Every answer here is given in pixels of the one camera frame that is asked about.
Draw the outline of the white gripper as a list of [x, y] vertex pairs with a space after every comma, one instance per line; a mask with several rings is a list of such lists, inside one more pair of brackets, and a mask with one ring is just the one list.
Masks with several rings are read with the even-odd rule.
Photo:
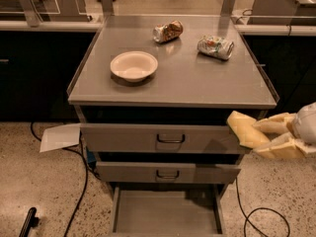
[[257, 120], [253, 127], [263, 133], [282, 134], [254, 149], [262, 157], [298, 159], [316, 156], [316, 102], [304, 106], [296, 115], [282, 113]]

